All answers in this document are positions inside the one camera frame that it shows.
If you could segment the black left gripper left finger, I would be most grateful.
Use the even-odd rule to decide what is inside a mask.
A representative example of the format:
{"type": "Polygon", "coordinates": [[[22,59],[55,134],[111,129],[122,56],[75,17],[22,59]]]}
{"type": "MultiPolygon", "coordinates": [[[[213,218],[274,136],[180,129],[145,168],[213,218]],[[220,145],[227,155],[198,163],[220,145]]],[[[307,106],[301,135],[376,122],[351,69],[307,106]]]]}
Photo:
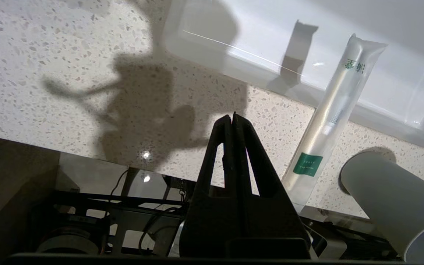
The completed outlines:
{"type": "Polygon", "coordinates": [[[184,220],[180,235],[182,258],[224,258],[227,243],[241,233],[233,149],[232,122],[230,116],[225,115],[213,125],[184,220]],[[225,194],[215,197],[210,195],[210,187],[219,145],[223,145],[225,194]]]}

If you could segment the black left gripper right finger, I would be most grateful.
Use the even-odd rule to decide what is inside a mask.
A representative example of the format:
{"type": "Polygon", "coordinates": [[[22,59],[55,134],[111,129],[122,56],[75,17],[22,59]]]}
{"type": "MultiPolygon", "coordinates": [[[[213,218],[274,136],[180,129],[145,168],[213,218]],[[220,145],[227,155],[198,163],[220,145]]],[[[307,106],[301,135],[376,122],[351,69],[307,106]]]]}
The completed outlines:
{"type": "Polygon", "coordinates": [[[234,113],[241,235],[234,258],[309,259],[310,239],[251,122],[234,113]]]}

